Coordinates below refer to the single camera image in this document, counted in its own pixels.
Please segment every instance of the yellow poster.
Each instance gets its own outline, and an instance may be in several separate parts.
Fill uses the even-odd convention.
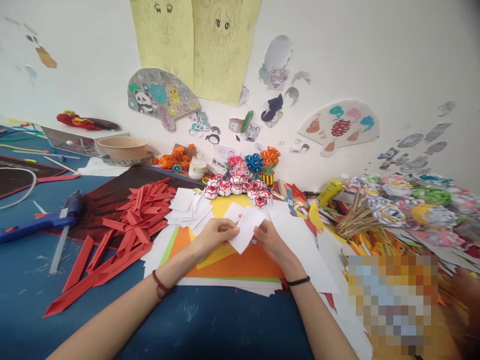
[[[130,0],[130,6],[141,66],[166,70],[193,89],[192,1]]]
[[[260,1],[192,1],[197,97],[239,105]]]

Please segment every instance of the table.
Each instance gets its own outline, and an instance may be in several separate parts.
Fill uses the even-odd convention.
[[[47,140],[42,138],[1,144],[48,150]],[[57,153],[75,155],[62,150]],[[15,153],[5,147],[0,147],[0,155],[53,165],[42,156]],[[79,157],[80,160],[67,159],[65,164],[73,169],[85,166],[88,157]],[[38,184],[28,201],[0,210],[0,228],[32,220],[38,210],[31,200],[38,202],[47,212],[54,211],[73,191],[80,190],[85,194],[110,179],[82,176]],[[25,190],[0,200],[0,206],[12,203],[24,193]],[[39,232],[1,245],[2,359],[45,359],[95,314],[143,278],[143,263],[138,261],[107,284],[90,289],[63,313],[43,319],[50,303],[61,295],[81,247],[80,243],[67,240],[62,257],[68,257],[60,262],[57,274],[49,275],[58,240],[56,236]],[[291,294],[277,293],[267,298],[231,287],[210,286],[175,287],[117,358],[193,359],[207,356],[212,359],[313,358]]]

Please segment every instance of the orange paper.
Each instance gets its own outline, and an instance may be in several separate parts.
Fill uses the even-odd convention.
[[[170,252],[171,259],[175,254],[190,244],[187,227],[180,227]],[[284,278],[280,266],[262,249],[261,245],[250,245],[243,254],[234,253],[209,266],[197,269],[194,267],[188,278]]]

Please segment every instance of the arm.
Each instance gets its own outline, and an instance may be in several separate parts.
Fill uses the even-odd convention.
[[[231,220],[211,219],[195,241],[155,271],[157,278],[170,289],[238,233]],[[78,329],[48,359],[113,359],[159,303],[159,295],[152,275],[146,277]]]
[[[264,220],[259,228],[255,228],[254,234],[266,253],[280,265],[287,281],[293,282],[307,277],[299,259],[280,238],[270,221]],[[290,289],[300,312],[313,357],[316,360],[358,360],[352,346],[312,283],[304,282]]]

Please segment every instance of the panda drawing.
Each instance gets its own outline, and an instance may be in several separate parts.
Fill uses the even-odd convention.
[[[135,100],[138,105],[138,111],[140,111],[141,113],[154,113],[154,109],[152,107],[152,99],[150,98],[148,93],[140,90],[135,90]]]

